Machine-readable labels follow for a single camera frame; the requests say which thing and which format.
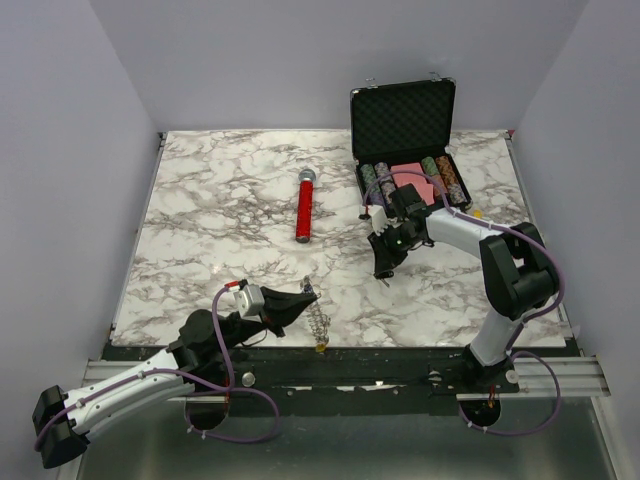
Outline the round metal keyring disc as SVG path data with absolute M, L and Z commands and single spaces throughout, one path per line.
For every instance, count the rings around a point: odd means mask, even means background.
M 317 286 L 311 283 L 308 275 L 303 277 L 300 282 L 300 287 L 303 293 L 313 293 L 316 296 L 316 301 L 309 305 L 306 311 L 309 314 L 309 327 L 316 342 L 315 351 L 317 353 L 324 353 L 329 345 L 331 318 L 322 311 L 319 305 L 321 292 Z

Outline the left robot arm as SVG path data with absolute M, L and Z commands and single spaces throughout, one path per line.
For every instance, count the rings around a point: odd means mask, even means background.
M 244 394 L 274 407 L 267 393 L 237 382 L 230 350 L 260 332 L 283 336 L 317 299 L 313 291 L 286 293 L 233 281 L 214 295 L 210 309 L 188 317 L 176 341 L 149 359 L 90 386 L 44 390 L 32 414 L 34 449 L 44 468 L 80 457 L 101 429 L 164 400 Z

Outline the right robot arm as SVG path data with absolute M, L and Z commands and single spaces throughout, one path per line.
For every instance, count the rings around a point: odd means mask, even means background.
M 469 216 L 449 204 L 428 205 L 412 184 L 393 192 L 392 206 L 393 219 L 382 206 L 360 206 L 360 217 L 370 220 L 373 229 L 368 241 L 376 279 L 393 277 L 408 253 L 420 245 L 443 243 L 481 262 L 490 309 L 479 333 L 465 347 L 459 371 L 467 389 L 483 391 L 507 363 L 525 324 L 563 292 L 562 275 L 531 223 L 508 227 Z

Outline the pink card with black triangle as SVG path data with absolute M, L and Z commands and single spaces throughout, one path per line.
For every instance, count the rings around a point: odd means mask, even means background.
M 424 180 L 424 179 L 417 179 L 417 180 L 413 180 L 412 184 L 414 186 L 414 188 L 416 189 L 417 193 L 420 195 L 420 197 L 422 198 L 422 200 L 428 205 L 434 205 L 435 204 L 435 194 L 434 194 L 434 187 L 432 184 L 430 184 L 428 181 Z

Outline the red glitter microphone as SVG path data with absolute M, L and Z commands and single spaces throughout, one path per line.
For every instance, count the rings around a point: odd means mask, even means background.
M 308 243 L 311 238 L 313 191 L 316 175 L 312 169 L 305 168 L 299 173 L 298 179 L 299 194 L 295 239 L 299 243 Z

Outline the pink playing card deck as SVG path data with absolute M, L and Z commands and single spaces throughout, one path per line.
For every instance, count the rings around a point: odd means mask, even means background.
M 406 174 L 408 172 L 413 172 L 413 173 L 418 173 L 418 174 L 424 174 L 425 171 L 422 167 L 422 165 L 418 162 L 414 162 L 414 163 L 408 163 L 408 164 L 399 164 L 399 165 L 392 165 L 390 167 L 390 170 L 394 173 L 402 173 L 402 174 Z

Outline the brown poker chip stack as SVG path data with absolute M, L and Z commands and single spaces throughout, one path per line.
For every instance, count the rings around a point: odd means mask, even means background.
M 447 155 L 439 156 L 435 159 L 436 167 L 439 174 L 444 181 L 444 185 L 448 193 L 452 191 L 452 186 L 457 184 L 457 177 L 455 175 L 451 161 Z

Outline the black poker chip case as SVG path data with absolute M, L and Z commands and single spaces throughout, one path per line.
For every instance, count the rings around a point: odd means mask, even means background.
M 452 78 L 360 87 L 350 92 L 351 150 L 355 176 L 364 193 L 362 167 L 417 163 L 446 156 L 463 198 L 451 203 L 463 211 L 472 199 L 453 157 L 447 152 L 456 93 Z

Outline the black front mounting rail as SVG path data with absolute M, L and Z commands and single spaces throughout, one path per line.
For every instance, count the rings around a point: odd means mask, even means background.
M 236 348 L 235 378 L 255 378 L 284 416 L 453 416 L 460 408 L 496 421 L 502 399 L 532 394 L 508 371 L 521 361 L 534 369 L 546 398 L 566 397 L 562 368 L 582 362 L 576 346 L 517 349 L 504 363 L 481 369 L 463 348 Z

